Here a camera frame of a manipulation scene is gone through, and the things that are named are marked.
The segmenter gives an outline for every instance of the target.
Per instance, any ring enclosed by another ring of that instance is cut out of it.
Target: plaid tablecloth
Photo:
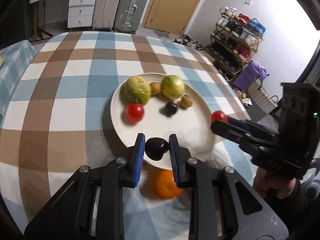
[[[19,41],[0,50],[4,62],[0,69],[0,122],[8,108],[10,98],[36,50],[29,41]]]
[[[212,111],[248,118],[223,77],[196,50],[122,33],[52,38],[22,76],[1,124],[0,190],[22,232],[81,165],[96,168],[121,155],[125,147],[111,123],[110,100],[125,79],[146,72],[176,74]],[[232,165],[252,183],[255,167],[230,141],[220,141],[209,162]],[[188,193],[154,199],[148,178],[155,172],[145,165],[139,187],[124,190],[126,239],[187,239]]]

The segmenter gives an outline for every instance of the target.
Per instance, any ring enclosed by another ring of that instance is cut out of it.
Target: cable
[[[38,19],[37,25],[38,25],[38,24],[39,24],[39,22],[40,22],[40,19],[41,19],[41,16],[42,16],[43,11],[44,11],[44,3],[43,3],[43,5],[42,5],[42,10],[41,10],[41,13],[40,13],[40,16],[39,16],[39,19]]]

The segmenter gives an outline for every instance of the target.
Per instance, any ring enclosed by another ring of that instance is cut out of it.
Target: light switch
[[[245,3],[246,3],[246,4],[251,4],[251,3],[252,3],[252,0],[245,0]]]

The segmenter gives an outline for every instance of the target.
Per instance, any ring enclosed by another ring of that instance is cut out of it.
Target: woven basket
[[[262,82],[256,78],[248,88],[248,92],[251,96],[251,99],[255,101],[255,103],[266,113],[269,114],[273,109],[275,109],[278,101],[272,100],[273,97],[270,97],[268,92],[266,91],[265,87],[263,86]]]

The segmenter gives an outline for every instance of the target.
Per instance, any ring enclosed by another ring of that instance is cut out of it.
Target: human hand
[[[258,168],[252,187],[262,198],[267,197],[267,191],[270,188],[278,189],[277,198],[284,199],[291,195],[296,186],[296,181],[297,179],[289,180],[279,176],[268,178],[267,171]]]

